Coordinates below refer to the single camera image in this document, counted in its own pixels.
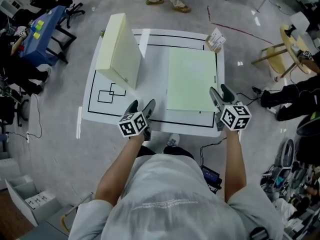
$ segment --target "black office chair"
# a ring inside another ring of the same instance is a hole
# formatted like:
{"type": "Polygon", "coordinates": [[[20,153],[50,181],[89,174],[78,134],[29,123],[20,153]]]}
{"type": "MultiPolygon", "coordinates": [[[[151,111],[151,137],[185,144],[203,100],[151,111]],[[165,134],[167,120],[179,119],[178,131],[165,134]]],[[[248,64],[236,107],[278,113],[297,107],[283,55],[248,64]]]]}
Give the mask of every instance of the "black office chair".
{"type": "MultiPolygon", "coordinates": [[[[73,4],[73,0],[30,0],[30,5],[45,9],[45,10],[51,10],[57,6],[65,6],[69,8],[73,4]]],[[[60,25],[64,20],[66,20],[66,27],[69,29],[70,28],[70,18],[72,15],[75,14],[85,14],[86,12],[84,10],[77,10],[79,7],[83,6],[83,4],[80,2],[77,5],[74,4],[72,9],[66,9],[65,13],[66,16],[63,17],[59,22],[58,25],[60,25]]]]}
{"type": "Polygon", "coordinates": [[[0,93],[3,95],[0,97],[0,126],[12,125],[16,113],[18,126],[22,127],[20,118],[26,122],[28,121],[28,118],[23,114],[23,109],[24,105],[28,103],[29,100],[25,99],[22,101],[22,95],[8,86],[0,87],[0,93]]]}

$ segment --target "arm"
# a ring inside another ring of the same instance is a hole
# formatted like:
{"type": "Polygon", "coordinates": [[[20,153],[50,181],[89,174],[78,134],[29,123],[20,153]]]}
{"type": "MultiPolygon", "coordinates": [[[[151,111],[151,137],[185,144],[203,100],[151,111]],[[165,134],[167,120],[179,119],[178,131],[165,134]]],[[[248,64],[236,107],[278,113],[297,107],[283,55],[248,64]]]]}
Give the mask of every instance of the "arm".
{"type": "Polygon", "coordinates": [[[105,200],[113,206],[117,204],[144,140],[143,134],[129,139],[120,155],[103,175],[95,199],[105,200]]]}
{"type": "Polygon", "coordinates": [[[318,65],[315,63],[314,60],[308,60],[308,59],[301,59],[301,63],[306,65],[309,69],[311,69],[313,72],[320,74],[320,69],[318,65]]]}
{"type": "Polygon", "coordinates": [[[224,200],[247,185],[244,159],[242,156],[239,135],[237,131],[226,131],[226,166],[224,200]]]}
{"type": "Polygon", "coordinates": [[[314,189],[313,187],[307,186],[305,191],[311,195],[311,196],[316,196],[318,194],[318,190],[314,189]]]}
{"type": "Polygon", "coordinates": [[[312,181],[317,181],[319,178],[320,178],[320,172],[313,175],[312,181]]]}
{"type": "Polygon", "coordinates": [[[10,56],[14,55],[16,53],[16,51],[19,49],[19,47],[21,46],[22,42],[27,38],[27,36],[29,35],[30,30],[27,29],[24,31],[23,35],[20,36],[20,38],[15,42],[15,44],[12,46],[11,48],[11,54],[10,56]]]}
{"type": "Polygon", "coordinates": [[[15,52],[19,49],[19,47],[21,46],[22,42],[24,41],[24,38],[21,36],[12,46],[11,48],[11,54],[10,56],[14,55],[15,52]]]}

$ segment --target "small card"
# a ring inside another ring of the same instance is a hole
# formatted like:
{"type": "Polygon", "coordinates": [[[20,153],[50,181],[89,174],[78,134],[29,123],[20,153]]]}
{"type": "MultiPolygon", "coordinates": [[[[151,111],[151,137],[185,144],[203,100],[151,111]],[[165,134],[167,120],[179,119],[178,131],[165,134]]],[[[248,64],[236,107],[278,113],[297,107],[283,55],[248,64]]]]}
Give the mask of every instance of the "small card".
{"type": "Polygon", "coordinates": [[[211,33],[211,35],[209,35],[205,40],[210,50],[214,52],[219,52],[222,44],[225,41],[226,41],[225,37],[217,28],[215,28],[214,31],[211,33]]]}

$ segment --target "power strip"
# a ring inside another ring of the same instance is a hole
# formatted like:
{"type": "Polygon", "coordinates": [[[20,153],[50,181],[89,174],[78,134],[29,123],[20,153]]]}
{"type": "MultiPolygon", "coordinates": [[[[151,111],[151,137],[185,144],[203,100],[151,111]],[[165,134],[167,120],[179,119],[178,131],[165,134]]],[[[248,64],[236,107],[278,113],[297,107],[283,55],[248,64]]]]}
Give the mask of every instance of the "power strip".
{"type": "Polygon", "coordinates": [[[29,144],[29,142],[30,142],[30,133],[27,131],[26,132],[26,143],[29,144]]]}

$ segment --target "red line on floor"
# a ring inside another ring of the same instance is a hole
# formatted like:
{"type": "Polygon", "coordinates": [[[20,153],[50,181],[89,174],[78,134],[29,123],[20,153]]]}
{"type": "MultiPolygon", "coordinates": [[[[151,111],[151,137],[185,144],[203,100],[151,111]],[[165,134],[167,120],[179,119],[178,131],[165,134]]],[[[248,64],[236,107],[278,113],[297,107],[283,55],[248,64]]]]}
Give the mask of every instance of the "red line on floor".
{"type": "Polygon", "coordinates": [[[238,31],[238,32],[241,32],[241,33],[244,33],[244,34],[247,34],[247,35],[249,35],[249,36],[252,36],[252,37],[254,37],[254,38],[258,38],[258,39],[260,39],[260,40],[262,40],[262,41],[267,42],[268,44],[273,45],[272,42],[269,42],[269,41],[267,41],[267,40],[264,40],[263,38],[260,38],[260,37],[258,37],[258,36],[255,36],[255,35],[253,35],[253,34],[247,33],[247,32],[245,32],[245,31],[243,31],[243,30],[240,30],[240,29],[237,29],[237,28],[234,28],[234,27],[230,27],[230,26],[221,25],[221,24],[218,24],[218,23],[212,23],[212,22],[211,22],[211,24],[217,25],[217,26],[220,26],[220,27],[224,27],[224,28],[227,28],[227,29],[230,29],[230,30],[235,30],[235,31],[238,31]]]}
{"type": "Polygon", "coordinates": [[[211,21],[210,19],[210,11],[209,11],[209,5],[206,6],[206,10],[208,11],[208,17],[209,17],[209,21],[211,21]]]}

